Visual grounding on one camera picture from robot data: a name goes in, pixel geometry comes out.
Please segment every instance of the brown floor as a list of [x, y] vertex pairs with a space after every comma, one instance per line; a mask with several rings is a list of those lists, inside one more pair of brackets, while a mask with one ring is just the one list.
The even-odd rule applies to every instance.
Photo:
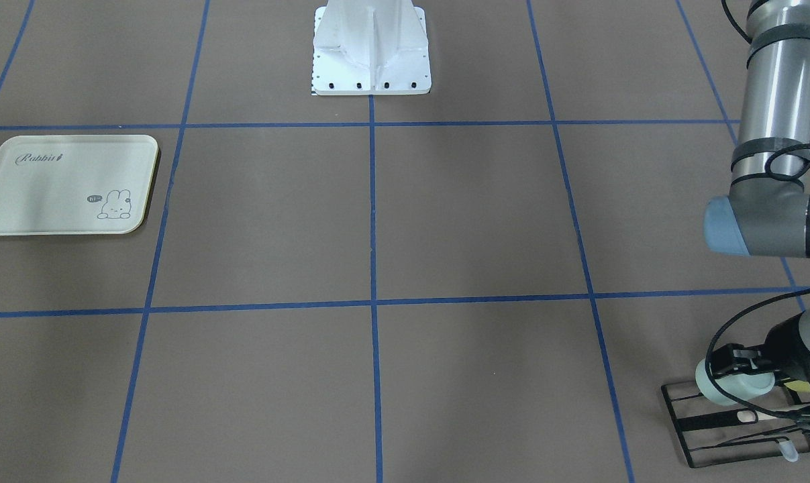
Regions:
[[162, 150], [131, 235], [0, 239], [0, 482], [810, 481], [690, 470], [660, 401], [810, 285], [702, 239], [717, 3], [421, 0], [432, 92], [371, 100], [309, 95], [322, 1], [0, 0], [0, 144]]

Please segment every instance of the rabbit cartoon drawing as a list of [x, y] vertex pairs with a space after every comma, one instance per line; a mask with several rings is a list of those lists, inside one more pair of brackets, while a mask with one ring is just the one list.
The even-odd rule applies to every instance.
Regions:
[[131, 192], [129, 190], [112, 190], [107, 195], [107, 202], [103, 204], [98, 218], [129, 218], [131, 217]]

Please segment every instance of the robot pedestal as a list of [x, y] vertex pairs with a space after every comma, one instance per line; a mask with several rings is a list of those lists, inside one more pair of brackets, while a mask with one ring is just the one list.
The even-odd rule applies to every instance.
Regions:
[[316, 95], [413, 95], [432, 88], [425, 12], [411, 0], [330, 0], [315, 12]]

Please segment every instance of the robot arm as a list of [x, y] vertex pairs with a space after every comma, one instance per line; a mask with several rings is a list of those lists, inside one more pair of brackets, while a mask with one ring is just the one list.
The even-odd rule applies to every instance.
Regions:
[[[725, 254], [810, 258], [810, 195], [803, 184], [810, 167], [810, 0], [755, 0], [742, 34], [751, 46], [733, 178], [729, 196], [706, 209], [706, 242]], [[727, 322], [697, 366], [702, 395], [810, 431], [810, 405], [773, 411], [748, 401], [775, 384], [810, 388], [810, 309], [772, 328], [762, 345], [728, 343], [715, 351], [718, 337], [742, 316], [807, 293], [773, 297]]]
[[810, 0], [757, 0], [748, 13], [748, 82], [729, 196], [709, 202], [706, 242], [741, 256], [810, 258]]

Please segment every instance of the blue tape line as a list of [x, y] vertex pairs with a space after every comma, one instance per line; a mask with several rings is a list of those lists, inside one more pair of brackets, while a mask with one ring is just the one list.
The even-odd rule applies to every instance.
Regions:
[[374, 123], [378, 127], [423, 127], [432, 125], [551, 125], [550, 120], [484, 120], [484, 121], [392, 121]]
[[20, 310], [0, 312], [0, 319], [17, 319], [20, 317], [76, 317], [83, 315], [125, 315], [142, 314], [141, 308], [128, 309], [71, 309], [71, 310]]
[[94, 129], [178, 129], [179, 123], [81, 123], [80, 125], [0, 125], [0, 131], [94, 131]]
[[503, 303], [586, 300], [589, 294], [511, 294], [493, 297], [426, 297], [426, 299], [381, 299], [378, 305], [442, 305], [442, 303]]
[[602, 292], [594, 294], [596, 299], [646, 299], [646, 297], [708, 297], [719, 294], [769, 294], [785, 293], [791, 287], [752, 287], [752, 288], [703, 288], [703, 290], [655, 290], [637, 292]]
[[372, 309], [372, 373], [374, 378], [374, 471], [375, 481], [384, 480], [383, 426], [381, 425], [381, 355], [378, 339], [378, 260], [375, 196], [375, 149], [374, 149], [374, 95], [368, 96], [368, 198], [370, 198], [370, 292]]
[[[789, 263], [787, 262], [785, 257], [781, 257], [781, 264], [783, 265], [783, 272], [786, 272], [786, 278], [789, 280], [789, 288], [791, 291], [797, 291], [799, 288], [795, 285], [795, 278], [792, 276], [792, 270], [789, 269]], [[798, 303], [798, 308], [800, 308], [801, 312], [806, 310], [804, 306], [804, 299], [801, 297], [795, 297], [795, 302]]]
[[20, 48], [20, 42], [23, 39], [23, 34], [26, 32], [28, 20], [32, 15], [33, 8], [34, 8], [34, 0], [30, 0], [30, 3], [28, 3], [28, 6], [26, 8], [26, 13], [25, 15], [23, 15], [23, 20], [20, 24], [20, 30], [17, 32], [16, 39], [14, 39], [14, 46], [11, 47], [11, 52], [8, 54], [8, 60], [5, 61], [5, 68], [3, 68], [2, 74], [0, 74], [0, 92], [2, 91], [2, 86], [5, 85], [5, 77], [8, 76], [8, 71], [11, 68], [11, 64], [14, 62], [14, 56], [17, 54], [17, 49]]
[[712, 94], [715, 95], [715, 101], [717, 101], [718, 109], [721, 110], [723, 122], [726, 123], [727, 129], [729, 129], [730, 138], [732, 138], [733, 144], [738, 144], [739, 141], [736, 138], [736, 132], [733, 131], [733, 125], [730, 123], [729, 116], [727, 115], [727, 109], [724, 108], [724, 104], [721, 102], [721, 95], [718, 94], [718, 88], [715, 86], [715, 80], [712, 78], [712, 74], [709, 72], [709, 67], [706, 65], [706, 60], [703, 58], [703, 51], [700, 50], [700, 45], [697, 43], [697, 37], [694, 36], [694, 30], [691, 28], [691, 23], [688, 21], [688, 16], [685, 14], [685, 9], [682, 8], [681, 0], [676, 0], [676, 7], [678, 8], [680, 15], [682, 15], [682, 21], [685, 23], [685, 28], [688, 30], [688, 36], [691, 37], [691, 42], [694, 44], [694, 50], [697, 52], [697, 58], [699, 58], [700, 64], [703, 65], [703, 72], [705, 72], [706, 78], [709, 79], [709, 88], [712, 89]]
[[[653, 290], [630, 292], [594, 293], [595, 299], [646, 299], [647, 297], [708, 297], [721, 294], [769, 294], [804, 290], [809, 286], [795, 287], [748, 287], [748, 288], [702, 288], [701, 290]], [[423, 297], [422, 299], [378, 299], [377, 306], [396, 305], [454, 305], [454, 303], [515, 303], [552, 302], [561, 300], [587, 300], [589, 294], [509, 294], [509, 296], [487, 297]], [[276, 302], [276, 303], [236, 303], [235, 305], [175, 305], [151, 307], [150, 314], [192, 314], [201, 312], [230, 312], [245, 310], [288, 310], [288, 309], [335, 309], [340, 307], [370, 307], [371, 300], [334, 300], [324, 302]], [[0, 312], [0, 319], [20, 317], [67, 317], [76, 315], [123, 315], [143, 314], [145, 308], [127, 309], [69, 309], [69, 310], [27, 310]]]
[[193, 314], [196, 312], [236, 312], [245, 310], [330, 309], [336, 307], [368, 307], [369, 300], [337, 300], [331, 302], [236, 303], [235, 305], [179, 305], [152, 307], [151, 314]]
[[653, 123], [723, 123], [723, 119], [593, 119], [593, 120], [558, 120], [558, 125], [652, 125]]
[[[199, 37], [196, 40], [196, 53], [193, 56], [193, 67], [190, 70], [190, 80], [187, 83], [187, 96], [184, 100], [184, 113], [181, 117], [181, 125], [187, 123], [187, 115], [190, 112], [190, 103], [193, 100], [193, 83], [196, 80], [196, 70], [199, 67], [199, 56], [202, 53], [202, 43], [205, 39], [205, 26], [208, 21], [208, 10], [211, 7], [211, 0], [205, 0], [205, 8], [202, 11], [202, 21], [199, 25]], [[145, 307], [142, 315], [142, 320], [139, 323], [139, 336], [137, 338], [137, 347], [134, 354], [134, 367], [131, 370], [131, 379], [128, 383], [128, 398], [125, 401], [125, 410], [121, 417], [121, 429], [119, 430], [119, 442], [117, 442], [115, 449], [115, 460], [113, 462], [113, 474], [110, 479], [111, 483], [117, 483], [119, 480], [119, 471], [121, 470], [121, 459], [123, 450], [125, 449], [125, 441], [128, 438], [128, 425], [130, 424], [131, 410], [134, 406], [134, 393], [136, 391], [136, 382], [139, 376], [139, 364], [142, 361], [142, 352], [144, 349], [145, 333], [148, 330], [148, 320], [151, 310], [151, 301], [154, 298], [154, 287], [157, 281], [157, 271], [160, 267], [160, 253], [162, 253], [163, 239], [166, 235], [166, 220], [169, 215], [169, 199], [172, 196], [172, 186], [175, 182], [175, 171], [178, 169], [178, 162], [181, 159], [181, 146], [184, 143], [184, 128], [178, 131], [178, 141], [175, 146], [175, 154], [172, 159], [172, 170], [169, 173], [169, 184], [166, 188], [166, 200], [163, 203], [163, 214], [160, 218], [160, 231], [157, 233], [157, 245], [154, 252], [154, 261], [151, 264], [151, 275], [148, 285], [148, 291], [145, 296]]]
[[[478, 125], [699, 125], [722, 119], [569, 119], [376, 122], [375, 127], [478, 126]], [[292, 127], [368, 127], [368, 122], [227, 122], [227, 123], [84, 123], [83, 125], [0, 125], [0, 131], [107, 131], [107, 129], [264, 129]]]
[[[548, 112], [551, 115], [551, 120], [556, 121], [557, 117], [554, 112], [554, 104], [551, 96], [551, 87], [548, 83], [547, 71], [545, 69], [545, 61], [542, 56], [542, 43], [539, 41], [539, 33], [536, 28], [536, 17], [533, 14], [533, 3], [527, 0], [527, 12], [530, 15], [530, 28], [533, 31], [533, 41], [536, 44], [536, 55], [539, 58], [539, 68], [542, 74], [542, 83], [545, 87], [545, 98], [548, 104]], [[628, 443], [625, 439], [625, 425], [622, 422], [622, 413], [619, 410], [619, 400], [617, 399], [616, 387], [613, 384], [613, 371], [611, 370], [610, 358], [607, 355], [607, 344], [605, 343], [604, 333], [601, 329], [601, 318], [599, 316], [599, 308], [596, 303], [595, 293], [593, 290], [592, 278], [589, 274], [589, 264], [587, 263], [587, 254], [585, 246], [583, 245], [583, 237], [580, 234], [580, 223], [577, 218], [577, 211], [574, 208], [574, 195], [571, 189], [571, 183], [568, 179], [568, 171], [565, 163], [565, 155], [563, 152], [563, 143], [560, 139], [560, 131], [557, 123], [553, 123], [554, 141], [557, 143], [557, 154], [560, 162], [560, 169], [563, 172], [563, 183], [565, 184], [566, 195], [568, 196], [568, 210], [571, 212], [572, 223], [574, 224], [574, 232], [577, 236], [577, 245], [580, 252], [580, 265], [583, 269], [583, 276], [587, 282], [587, 295], [589, 299], [590, 309], [593, 313], [593, 321], [595, 322], [595, 333], [599, 340], [599, 349], [601, 351], [601, 361], [605, 369], [605, 378], [607, 380], [607, 389], [610, 392], [611, 406], [613, 406], [613, 416], [617, 426], [617, 434], [619, 434], [619, 443], [622, 446], [623, 461], [625, 462], [625, 471], [628, 476], [629, 483], [634, 483], [634, 471], [631, 467], [631, 456], [628, 452]]]
[[367, 127], [368, 122], [221, 122], [187, 123], [187, 129], [264, 128], [264, 127]]

